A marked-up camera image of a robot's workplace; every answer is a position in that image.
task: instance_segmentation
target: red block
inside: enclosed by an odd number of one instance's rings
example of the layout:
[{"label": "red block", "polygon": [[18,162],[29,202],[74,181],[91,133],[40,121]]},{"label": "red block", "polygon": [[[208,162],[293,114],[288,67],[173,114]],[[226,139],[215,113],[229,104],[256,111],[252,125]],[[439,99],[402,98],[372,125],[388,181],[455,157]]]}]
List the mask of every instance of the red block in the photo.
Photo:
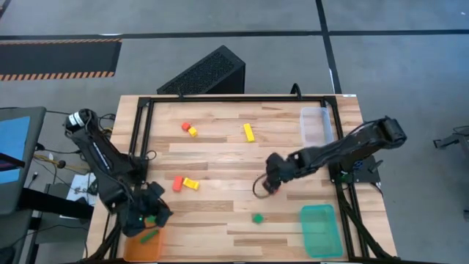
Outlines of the red block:
[{"label": "red block", "polygon": [[183,129],[184,131],[188,131],[189,128],[191,128],[191,124],[189,124],[189,123],[183,123],[183,124],[182,124],[182,129]]},{"label": "red block", "polygon": [[182,188],[182,181],[184,178],[182,176],[176,176],[174,177],[174,182],[173,182],[173,191],[181,191]]}]

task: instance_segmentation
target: yellow toy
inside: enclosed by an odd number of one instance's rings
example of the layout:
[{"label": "yellow toy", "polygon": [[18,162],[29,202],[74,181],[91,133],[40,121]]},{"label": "yellow toy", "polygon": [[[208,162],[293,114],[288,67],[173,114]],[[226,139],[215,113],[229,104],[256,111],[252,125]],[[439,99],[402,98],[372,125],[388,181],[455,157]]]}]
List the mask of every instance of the yellow toy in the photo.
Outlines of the yellow toy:
[{"label": "yellow toy", "polygon": [[254,142],[254,134],[252,133],[251,125],[249,123],[244,124],[244,132],[248,138],[248,142]]},{"label": "yellow toy", "polygon": [[192,137],[197,136],[197,130],[195,128],[189,128],[188,132]]},{"label": "yellow toy", "polygon": [[187,186],[189,188],[192,188],[196,191],[199,189],[199,185],[200,185],[199,182],[196,182],[195,180],[191,180],[189,178],[185,178],[184,182],[182,184],[184,184],[185,186]]}]

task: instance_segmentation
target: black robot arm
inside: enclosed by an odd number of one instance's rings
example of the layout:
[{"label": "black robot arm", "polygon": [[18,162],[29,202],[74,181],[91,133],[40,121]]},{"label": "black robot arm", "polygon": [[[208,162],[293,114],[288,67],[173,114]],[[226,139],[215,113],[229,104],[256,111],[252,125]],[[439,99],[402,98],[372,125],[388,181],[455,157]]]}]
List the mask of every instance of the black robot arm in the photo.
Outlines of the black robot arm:
[{"label": "black robot arm", "polygon": [[285,160],[277,153],[271,154],[266,160],[267,177],[262,185],[269,194],[274,194],[282,182],[305,177],[334,162],[341,162],[342,170],[349,172],[355,161],[365,159],[382,148],[400,147],[406,139],[394,119],[385,117],[365,122],[343,139],[322,147],[305,147],[289,154]]},{"label": "black robot arm", "polygon": [[145,228],[144,218],[156,216],[163,227],[172,214],[160,198],[164,189],[153,182],[132,191],[147,178],[146,157],[120,153],[99,129],[96,113],[82,109],[65,120],[65,136],[78,146],[97,179],[97,192],[109,213],[118,213],[122,232],[134,236]]}]

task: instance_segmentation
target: wooden table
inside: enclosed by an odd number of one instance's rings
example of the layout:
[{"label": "wooden table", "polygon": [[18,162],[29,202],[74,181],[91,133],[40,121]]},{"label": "wooden table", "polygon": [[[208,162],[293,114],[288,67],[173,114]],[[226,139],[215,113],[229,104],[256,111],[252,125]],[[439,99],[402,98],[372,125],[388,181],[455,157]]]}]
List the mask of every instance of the wooden table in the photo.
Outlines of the wooden table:
[{"label": "wooden table", "polygon": [[[342,95],[336,98],[344,133],[348,133],[362,123],[358,99]],[[123,153],[129,149],[138,99],[138,95],[126,95],[119,103],[111,141]],[[326,168],[283,184],[275,196],[267,199],[257,199],[251,192],[253,181],[265,171],[269,154],[286,156],[303,146],[300,110],[315,106],[319,103],[155,104],[148,150],[156,151],[158,157],[150,162],[147,181],[156,181],[166,189],[163,199],[174,211],[164,227],[161,262],[311,261],[299,223],[304,205],[334,206],[343,243],[336,191]],[[182,131],[183,122],[190,122],[199,135],[191,138]],[[247,122],[253,128],[254,143],[245,142],[243,124]],[[323,131],[322,121],[318,119],[317,124]],[[198,180],[199,190],[173,192],[172,181],[178,175]],[[384,250],[395,255],[383,198],[369,184],[355,186],[363,223]],[[265,222],[253,223],[255,213],[261,213]],[[90,254],[102,242],[107,215],[97,202],[87,240]],[[108,231],[114,222],[111,217]],[[356,229],[351,222],[350,226],[355,254],[360,255]],[[124,242],[122,235],[118,257],[123,255]],[[347,259],[344,243],[343,247],[344,255],[337,260]]]}]

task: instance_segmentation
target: gray floor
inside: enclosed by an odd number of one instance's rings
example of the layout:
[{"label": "gray floor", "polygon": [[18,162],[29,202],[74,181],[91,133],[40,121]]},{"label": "gray floor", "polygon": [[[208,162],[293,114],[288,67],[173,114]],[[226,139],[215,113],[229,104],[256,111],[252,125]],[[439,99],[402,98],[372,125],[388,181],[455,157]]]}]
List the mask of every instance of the gray floor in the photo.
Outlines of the gray floor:
[{"label": "gray floor", "polygon": [[[469,4],[463,0],[323,2],[330,30],[469,29]],[[312,0],[12,0],[0,20],[0,35],[319,28]],[[467,162],[458,146],[436,150],[432,140],[468,124],[469,35],[331,41],[343,92],[358,95],[364,119],[395,117],[409,137],[402,148],[377,154],[385,160],[380,174],[399,256],[466,263],[469,223],[462,210],[469,208]],[[222,44],[246,62],[247,93],[285,93],[293,82],[303,92],[332,93],[321,37],[125,40],[114,78],[0,82],[0,107],[115,112],[120,95],[154,93]],[[48,114],[40,141],[74,150],[63,136],[62,121],[62,116]],[[76,157],[66,158],[79,163]],[[52,181],[37,166],[31,171],[40,172],[35,189]],[[72,174],[60,176],[71,180]],[[82,251],[83,241],[41,246],[37,263],[74,261]]]}]

